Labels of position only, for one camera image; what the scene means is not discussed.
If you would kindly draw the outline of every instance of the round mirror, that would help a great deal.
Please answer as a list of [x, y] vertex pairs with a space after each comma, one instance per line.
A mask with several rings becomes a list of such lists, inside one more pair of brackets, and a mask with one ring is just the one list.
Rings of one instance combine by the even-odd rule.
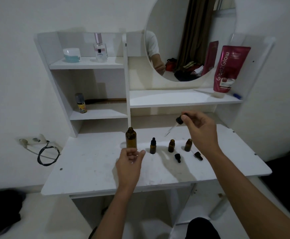
[[148, 58], [168, 80], [198, 79], [217, 66], [235, 21], [234, 0], [157, 0], [145, 33]]

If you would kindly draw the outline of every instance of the black dropper cap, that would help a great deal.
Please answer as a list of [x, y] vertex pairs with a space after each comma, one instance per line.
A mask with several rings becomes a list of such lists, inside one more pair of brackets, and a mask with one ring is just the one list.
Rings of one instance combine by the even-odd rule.
[[153, 140], [150, 142], [151, 145], [156, 146], [156, 140], [153, 138]]
[[203, 160], [203, 157], [201, 156], [200, 152], [196, 152], [195, 157], [198, 158], [200, 161]]
[[180, 115], [179, 117], [176, 118], [176, 122], [177, 122], [179, 125], [181, 125], [181, 124], [184, 123], [183, 120], [182, 120], [182, 118], [181, 118], [181, 116], [182, 116], [182, 115]]
[[180, 163], [180, 154], [175, 154], [175, 159]]

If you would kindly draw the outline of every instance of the black cable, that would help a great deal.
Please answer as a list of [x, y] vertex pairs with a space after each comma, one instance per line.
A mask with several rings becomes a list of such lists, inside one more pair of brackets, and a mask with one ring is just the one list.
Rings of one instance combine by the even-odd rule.
[[[61, 155], [61, 153], [60, 153], [60, 151], [59, 151], [59, 149], [58, 149], [57, 147], [49, 146], [49, 142], [50, 142], [50, 141], [47, 141], [46, 146], [43, 147], [43, 148], [40, 150], [39, 154], [38, 154], [38, 163], [39, 163], [40, 165], [43, 165], [43, 166], [50, 166], [50, 165], [54, 164], [54, 163], [58, 160], [59, 156]], [[41, 159], [40, 159], [41, 153], [43, 153], [43, 151], [46, 150], [46, 149], [48, 149], [48, 148], [54, 148], [54, 149], [56, 149], [57, 152], [58, 152], [58, 156], [56, 157], [56, 159], [55, 159], [52, 163], [42, 163], [42, 161], [41, 161]]]

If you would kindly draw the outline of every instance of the electrical outlet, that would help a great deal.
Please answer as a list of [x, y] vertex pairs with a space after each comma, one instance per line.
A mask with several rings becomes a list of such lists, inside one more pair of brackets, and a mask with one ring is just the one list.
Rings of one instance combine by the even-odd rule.
[[19, 140], [19, 143], [24, 147], [26, 147], [27, 145], [46, 144], [47, 143], [43, 134], [39, 134], [39, 136], [35, 136], [35, 137], [22, 137], [22, 138], [19, 138], [18, 140]]

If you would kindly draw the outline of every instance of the amber glass bottle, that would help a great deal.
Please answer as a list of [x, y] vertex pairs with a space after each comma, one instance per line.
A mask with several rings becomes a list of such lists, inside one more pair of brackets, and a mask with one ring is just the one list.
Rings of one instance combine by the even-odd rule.
[[153, 138], [153, 140], [150, 142], [149, 152], [151, 154], [155, 154], [155, 152], [156, 152], [156, 140], [155, 140], [155, 138]]
[[125, 137], [127, 148], [137, 148], [136, 132], [132, 127], [128, 128]]
[[190, 152], [191, 146], [192, 146], [192, 140], [188, 139], [185, 145], [185, 151]]
[[168, 152], [172, 153], [175, 150], [175, 140], [172, 139], [168, 145]]

